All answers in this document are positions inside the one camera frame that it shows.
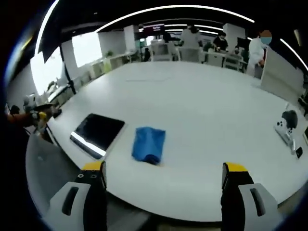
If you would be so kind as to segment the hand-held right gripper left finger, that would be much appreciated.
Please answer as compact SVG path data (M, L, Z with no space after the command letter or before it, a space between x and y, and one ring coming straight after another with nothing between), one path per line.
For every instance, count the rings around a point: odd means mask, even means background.
M51 198L42 220L51 231L106 231L105 161L86 163Z

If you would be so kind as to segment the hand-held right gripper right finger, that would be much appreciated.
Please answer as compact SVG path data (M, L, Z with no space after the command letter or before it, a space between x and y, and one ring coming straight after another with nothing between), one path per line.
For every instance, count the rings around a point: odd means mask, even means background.
M281 222L276 199L237 163L222 167L221 230L273 231Z

